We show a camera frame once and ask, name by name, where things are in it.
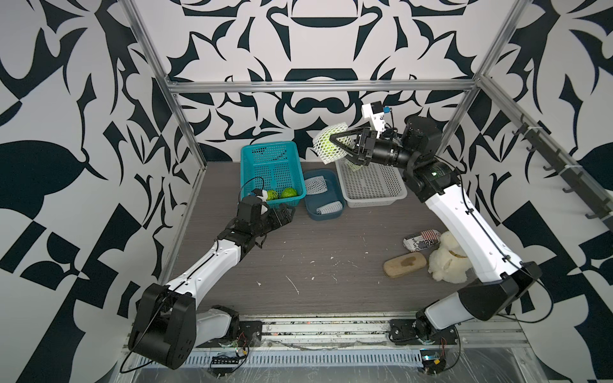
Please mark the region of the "white plush toy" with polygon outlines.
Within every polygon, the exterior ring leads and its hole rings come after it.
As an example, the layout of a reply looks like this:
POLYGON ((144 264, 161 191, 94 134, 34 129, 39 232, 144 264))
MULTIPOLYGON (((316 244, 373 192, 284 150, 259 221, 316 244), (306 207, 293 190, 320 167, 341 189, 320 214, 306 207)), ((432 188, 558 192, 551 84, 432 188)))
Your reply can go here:
POLYGON ((467 271, 472 266, 459 242, 450 231, 446 231, 440 237, 438 249, 429 256, 428 272, 437 282, 461 284, 467 282, 467 271))

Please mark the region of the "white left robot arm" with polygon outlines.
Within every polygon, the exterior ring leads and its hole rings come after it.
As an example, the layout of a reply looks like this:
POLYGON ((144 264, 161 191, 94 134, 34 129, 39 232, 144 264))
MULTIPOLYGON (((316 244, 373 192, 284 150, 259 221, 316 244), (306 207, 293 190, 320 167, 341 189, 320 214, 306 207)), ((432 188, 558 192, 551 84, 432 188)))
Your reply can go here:
POLYGON ((178 369, 195 346, 227 336, 236 314, 214 307, 196 310, 220 279, 269 233, 292 222, 295 208, 270 207, 266 195, 252 194, 237 204, 236 217, 218 234, 211 249, 187 271, 161 285, 147 287, 139 301, 128 348, 151 362, 178 369))

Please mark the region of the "white foam net back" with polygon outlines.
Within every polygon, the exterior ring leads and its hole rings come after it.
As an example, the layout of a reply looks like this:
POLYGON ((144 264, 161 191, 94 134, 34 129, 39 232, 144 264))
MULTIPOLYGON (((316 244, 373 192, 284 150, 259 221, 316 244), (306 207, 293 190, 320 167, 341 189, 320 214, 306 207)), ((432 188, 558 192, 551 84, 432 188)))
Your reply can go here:
POLYGON ((328 191, 327 180, 323 176, 315 176, 305 180, 306 194, 314 196, 328 191))

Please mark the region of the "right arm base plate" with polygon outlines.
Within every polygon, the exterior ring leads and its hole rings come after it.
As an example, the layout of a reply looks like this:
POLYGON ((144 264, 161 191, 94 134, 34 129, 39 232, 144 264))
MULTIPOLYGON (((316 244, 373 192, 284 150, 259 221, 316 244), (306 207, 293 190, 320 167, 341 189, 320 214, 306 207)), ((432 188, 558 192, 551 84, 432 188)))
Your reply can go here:
POLYGON ((458 330, 437 330, 425 319, 391 319, 388 339, 396 346, 436 346, 458 344, 458 330))

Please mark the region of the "white foam net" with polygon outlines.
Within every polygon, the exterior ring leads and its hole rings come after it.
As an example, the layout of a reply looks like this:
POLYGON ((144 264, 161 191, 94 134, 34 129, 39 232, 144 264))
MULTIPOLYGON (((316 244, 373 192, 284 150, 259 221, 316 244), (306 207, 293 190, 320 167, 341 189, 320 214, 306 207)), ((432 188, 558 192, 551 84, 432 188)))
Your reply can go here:
POLYGON ((349 130, 347 123, 334 124, 326 127, 312 140, 313 149, 324 164, 331 164, 347 156, 347 151, 340 148, 330 140, 333 134, 349 130))
POLYGON ((328 191, 327 180, 323 176, 315 176, 305 180, 306 194, 314 196, 328 191))
POLYGON ((343 210, 343 204, 340 201, 335 201, 329 204, 325 204, 316 209, 318 215, 331 215, 343 210))

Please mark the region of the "green custard apple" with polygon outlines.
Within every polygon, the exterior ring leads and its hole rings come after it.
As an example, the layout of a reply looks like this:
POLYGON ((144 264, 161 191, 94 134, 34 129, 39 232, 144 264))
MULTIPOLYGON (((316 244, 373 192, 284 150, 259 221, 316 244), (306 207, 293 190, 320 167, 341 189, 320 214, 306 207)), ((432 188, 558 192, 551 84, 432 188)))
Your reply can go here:
POLYGON ((294 188, 285 188, 280 194, 281 199, 293 198, 296 196, 298 196, 298 192, 294 188))
POLYGON ((277 200, 277 199, 279 199, 279 194, 277 193, 277 191, 275 190, 267 191, 267 201, 277 200))
POLYGON ((329 153, 335 151, 336 146, 330 142, 330 136, 332 132, 321 132, 317 137, 317 148, 320 153, 327 156, 329 153))

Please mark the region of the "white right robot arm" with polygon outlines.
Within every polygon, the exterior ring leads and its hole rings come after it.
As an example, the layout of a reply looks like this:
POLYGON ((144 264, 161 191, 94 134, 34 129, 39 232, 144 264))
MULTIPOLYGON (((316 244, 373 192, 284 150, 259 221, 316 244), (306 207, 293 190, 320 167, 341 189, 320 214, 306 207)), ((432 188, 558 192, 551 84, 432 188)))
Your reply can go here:
POLYGON ((472 263, 477 281, 420 310, 415 334, 429 338, 470 319, 488 321, 539 282, 542 271, 524 262, 493 231, 467 196, 458 172, 438 159, 442 131, 427 117, 411 117, 405 130, 330 126, 321 142, 356 165, 402 170, 402 179, 444 223, 472 263))

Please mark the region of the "teal perforated plastic basket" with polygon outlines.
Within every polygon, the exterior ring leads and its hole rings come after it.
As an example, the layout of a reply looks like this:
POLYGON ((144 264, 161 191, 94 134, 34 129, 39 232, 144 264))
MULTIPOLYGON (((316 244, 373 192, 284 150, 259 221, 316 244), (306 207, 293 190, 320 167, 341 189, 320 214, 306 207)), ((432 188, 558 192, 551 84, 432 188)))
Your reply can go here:
POLYGON ((287 204, 297 207, 306 196, 303 170, 296 144, 278 141, 248 145, 240 151, 240 198, 256 188, 275 190, 279 199, 268 201, 271 207, 287 204), (281 199, 285 188, 294 188, 298 196, 281 199))

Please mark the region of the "white foam net front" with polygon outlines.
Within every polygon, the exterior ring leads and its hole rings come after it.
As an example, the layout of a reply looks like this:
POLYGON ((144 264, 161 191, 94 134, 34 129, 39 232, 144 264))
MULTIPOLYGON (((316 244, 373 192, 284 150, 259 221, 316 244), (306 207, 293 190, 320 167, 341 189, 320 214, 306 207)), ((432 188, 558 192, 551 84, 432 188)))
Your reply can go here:
POLYGON ((343 210, 343 204, 340 201, 335 201, 329 204, 325 204, 316 209, 318 215, 331 215, 343 210))

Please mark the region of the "green custard apple front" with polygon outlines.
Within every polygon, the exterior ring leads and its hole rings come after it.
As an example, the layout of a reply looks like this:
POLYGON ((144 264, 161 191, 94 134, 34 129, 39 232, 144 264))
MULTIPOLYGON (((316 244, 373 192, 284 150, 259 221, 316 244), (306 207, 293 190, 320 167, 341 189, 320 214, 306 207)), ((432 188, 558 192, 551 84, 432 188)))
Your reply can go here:
POLYGON ((277 199, 279 199, 279 194, 277 193, 277 191, 275 190, 267 191, 267 201, 277 200, 277 199))

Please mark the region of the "white perforated plastic basket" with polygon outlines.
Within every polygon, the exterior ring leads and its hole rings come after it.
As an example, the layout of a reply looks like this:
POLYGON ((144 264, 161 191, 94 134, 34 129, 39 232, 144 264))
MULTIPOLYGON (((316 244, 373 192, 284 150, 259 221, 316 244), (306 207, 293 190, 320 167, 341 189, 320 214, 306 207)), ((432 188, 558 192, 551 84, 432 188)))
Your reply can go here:
POLYGON ((408 195, 402 176, 396 168, 370 163, 353 172, 345 163, 335 162, 343 197, 348 207, 389 206, 408 195))

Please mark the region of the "tan sponge block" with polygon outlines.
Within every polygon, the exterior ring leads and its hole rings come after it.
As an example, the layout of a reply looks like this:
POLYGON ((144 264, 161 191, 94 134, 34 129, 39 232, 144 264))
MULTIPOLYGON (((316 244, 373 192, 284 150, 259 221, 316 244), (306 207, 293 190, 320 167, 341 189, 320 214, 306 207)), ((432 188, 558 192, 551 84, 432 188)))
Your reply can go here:
POLYGON ((383 271, 388 277, 395 279, 421 270, 426 266, 426 257, 420 252, 414 252, 387 260, 383 264, 383 271))

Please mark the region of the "green custard apple sleeved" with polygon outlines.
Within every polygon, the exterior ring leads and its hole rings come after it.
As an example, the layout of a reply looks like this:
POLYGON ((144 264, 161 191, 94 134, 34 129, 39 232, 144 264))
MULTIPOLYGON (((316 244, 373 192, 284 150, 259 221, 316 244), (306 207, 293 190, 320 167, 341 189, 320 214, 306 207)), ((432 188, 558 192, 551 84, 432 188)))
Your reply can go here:
POLYGON ((356 172, 356 171, 358 171, 358 170, 360 170, 360 169, 362 169, 362 168, 363 168, 363 166, 362 166, 362 165, 353 164, 353 163, 351 163, 351 162, 349 162, 349 161, 347 161, 347 162, 345 163, 345 165, 346 165, 346 166, 347 166, 347 167, 348 167, 348 168, 349 168, 351 171, 353 171, 353 172, 356 172))

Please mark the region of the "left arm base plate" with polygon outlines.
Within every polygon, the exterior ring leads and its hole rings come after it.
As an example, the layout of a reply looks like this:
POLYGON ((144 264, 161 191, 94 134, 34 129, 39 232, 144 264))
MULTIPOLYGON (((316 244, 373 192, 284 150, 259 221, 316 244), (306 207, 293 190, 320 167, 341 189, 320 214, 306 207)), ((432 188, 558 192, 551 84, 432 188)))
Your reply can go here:
POLYGON ((263 334, 263 322, 240 320, 231 324, 230 330, 223 338, 201 343, 196 348, 228 348, 236 346, 258 346, 263 334))

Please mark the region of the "dark teal small tray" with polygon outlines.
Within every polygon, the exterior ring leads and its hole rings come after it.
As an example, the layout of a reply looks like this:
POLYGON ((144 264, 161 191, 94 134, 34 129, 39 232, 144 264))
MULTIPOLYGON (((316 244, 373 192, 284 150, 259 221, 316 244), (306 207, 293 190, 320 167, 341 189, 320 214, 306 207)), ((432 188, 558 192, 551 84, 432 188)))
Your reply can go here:
POLYGON ((323 194, 314 196, 306 195, 304 197, 306 211, 309 217, 311 217, 315 221, 334 220, 339 218, 342 215, 344 208, 346 207, 346 201, 343 198, 343 194, 341 192, 340 184, 338 182, 338 177, 336 173, 329 169, 316 169, 304 173, 305 180, 315 176, 323 176, 327 180, 328 191, 323 194), (341 212, 337 212, 331 215, 318 215, 316 213, 316 209, 318 207, 335 201, 340 201, 343 204, 343 210, 341 212))

